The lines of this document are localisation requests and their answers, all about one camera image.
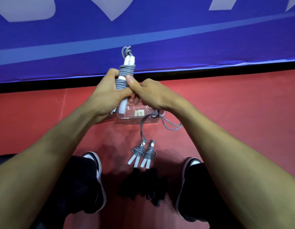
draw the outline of forearm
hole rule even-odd
[[[171,109],[246,228],[295,227],[295,178],[179,99]]]
[[[82,105],[27,150],[0,165],[0,228],[29,228],[86,131]]]

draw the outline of red floor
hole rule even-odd
[[[295,177],[295,70],[162,83]],[[0,155],[28,148],[93,90],[88,87],[0,94]],[[171,114],[167,117],[177,123]],[[161,174],[176,178],[185,158],[200,157],[184,128],[171,132],[159,122],[145,125],[144,130],[148,138],[156,140],[158,156],[152,165]],[[132,169],[127,165],[131,148],[139,141],[139,125],[112,121],[88,131],[75,154],[98,153],[108,201],[100,213],[70,215],[64,228],[208,228],[207,223],[188,223],[180,218],[169,198],[155,208],[141,197],[132,202],[116,196],[119,183]]]

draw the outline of black trim strip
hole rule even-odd
[[[292,70],[292,69],[295,69],[295,62],[281,62],[281,63],[270,63],[270,64],[259,64],[259,65],[236,66],[236,67],[228,67],[228,68],[192,70],[192,71],[142,73],[137,75],[135,74],[135,79],[138,80],[139,82],[142,82],[143,80],[147,78],[152,78],[158,81],[177,80],[177,79],[215,77],[215,76],[226,76],[226,75],[264,73],[264,72],[274,72],[274,71]],[[101,79],[102,77],[83,77],[83,78],[0,83],[0,93],[96,86]]]

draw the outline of black pants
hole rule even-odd
[[[14,155],[0,156],[0,164]],[[189,171],[183,187],[183,191],[187,192],[187,199],[180,202],[186,209],[185,213],[192,218],[209,222],[211,229],[241,228],[222,200],[206,166],[203,163],[192,165]],[[96,212],[99,207],[95,203],[100,193],[102,190],[96,179],[94,161],[72,156],[31,229],[62,229],[65,218],[70,213]]]

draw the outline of left hand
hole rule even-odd
[[[112,110],[114,110],[121,100],[134,94],[130,88],[122,90],[116,89],[115,77],[118,76],[119,70],[109,69],[101,82],[96,87],[89,99],[84,103],[87,108],[94,111],[94,123],[105,119]]]

